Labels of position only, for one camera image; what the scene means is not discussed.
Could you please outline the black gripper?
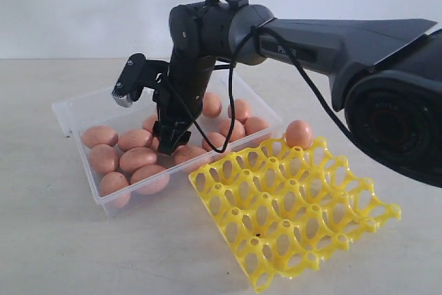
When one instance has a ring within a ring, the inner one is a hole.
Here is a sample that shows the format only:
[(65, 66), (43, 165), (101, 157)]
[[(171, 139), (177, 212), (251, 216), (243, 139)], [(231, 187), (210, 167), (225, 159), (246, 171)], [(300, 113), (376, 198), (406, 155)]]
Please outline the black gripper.
[(215, 66), (214, 56), (189, 57), (173, 51), (164, 85), (170, 91), (169, 101), (157, 105), (158, 119), (154, 133), (159, 136), (157, 151), (172, 155), (188, 144), (191, 127), (202, 112), (202, 98)]

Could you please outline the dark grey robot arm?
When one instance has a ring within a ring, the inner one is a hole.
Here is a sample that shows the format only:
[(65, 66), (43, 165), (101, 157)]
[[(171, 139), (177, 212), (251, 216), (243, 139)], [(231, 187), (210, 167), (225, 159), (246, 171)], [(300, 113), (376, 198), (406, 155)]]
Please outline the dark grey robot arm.
[(157, 105), (161, 153), (189, 141), (215, 62), (266, 59), (326, 75), (324, 109), (363, 153), (408, 178), (441, 186), (441, 32), (427, 19), (278, 19), (262, 5), (192, 3), (169, 14), (173, 49)]

